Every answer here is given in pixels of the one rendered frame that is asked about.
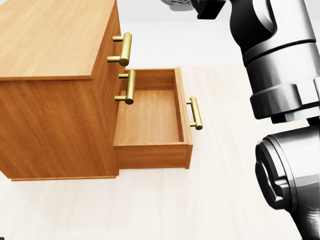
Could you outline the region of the closed wooden drawer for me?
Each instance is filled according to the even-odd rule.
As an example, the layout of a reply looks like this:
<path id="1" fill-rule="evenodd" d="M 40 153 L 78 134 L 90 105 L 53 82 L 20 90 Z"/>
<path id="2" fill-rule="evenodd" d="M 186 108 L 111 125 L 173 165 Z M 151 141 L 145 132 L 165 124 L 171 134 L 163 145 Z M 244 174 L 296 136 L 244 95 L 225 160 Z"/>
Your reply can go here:
<path id="1" fill-rule="evenodd" d="M 119 56 L 121 53 L 121 43 L 113 42 L 114 36 L 121 35 L 119 13 L 117 0 L 113 0 L 112 9 L 108 18 L 107 25 L 99 46 L 99 50 L 92 68 L 91 76 L 96 77 L 99 74 L 112 72 L 118 77 L 118 74 L 124 72 L 124 67 L 118 62 L 109 63 L 107 57 Z"/>
<path id="2" fill-rule="evenodd" d="M 116 102 L 114 97 L 119 90 L 121 80 L 118 75 L 123 72 L 123 67 L 118 63 L 105 64 L 99 67 L 95 73 L 97 89 L 99 92 L 101 107 L 108 121 L 115 118 Z"/>

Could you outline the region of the wooden cabinet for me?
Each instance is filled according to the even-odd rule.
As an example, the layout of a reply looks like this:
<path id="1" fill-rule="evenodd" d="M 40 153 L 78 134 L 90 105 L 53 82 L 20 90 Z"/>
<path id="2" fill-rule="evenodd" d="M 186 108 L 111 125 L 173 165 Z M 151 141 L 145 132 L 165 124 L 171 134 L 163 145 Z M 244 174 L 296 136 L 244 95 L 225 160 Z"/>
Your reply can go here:
<path id="1" fill-rule="evenodd" d="M 115 118 L 91 73 L 114 0 L 0 5 L 0 171 L 12 180 L 114 178 Z"/>

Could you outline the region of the open wooden drawer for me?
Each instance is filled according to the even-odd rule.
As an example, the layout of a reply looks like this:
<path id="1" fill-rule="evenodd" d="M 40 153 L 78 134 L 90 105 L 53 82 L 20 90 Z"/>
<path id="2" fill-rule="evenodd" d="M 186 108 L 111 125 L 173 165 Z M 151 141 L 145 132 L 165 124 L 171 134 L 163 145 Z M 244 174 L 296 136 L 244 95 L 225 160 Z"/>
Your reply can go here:
<path id="1" fill-rule="evenodd" d="M 134 102 L 120 102 L 113 141 L 119 169 L 190 167 L 193 141 L 181 69 L 135 70 Z"/>

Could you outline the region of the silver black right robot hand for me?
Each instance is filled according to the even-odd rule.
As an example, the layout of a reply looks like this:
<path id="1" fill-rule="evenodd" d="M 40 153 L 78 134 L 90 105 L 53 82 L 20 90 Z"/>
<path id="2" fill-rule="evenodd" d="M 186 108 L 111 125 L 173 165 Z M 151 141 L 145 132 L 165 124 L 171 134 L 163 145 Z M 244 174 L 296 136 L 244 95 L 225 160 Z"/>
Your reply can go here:
<path id="1" fill-rule="evenodd" d="M 172 11 L 186 12 L 195 10 L 197 19 L 214 20 L 227 0 L 160 0 Z"/>

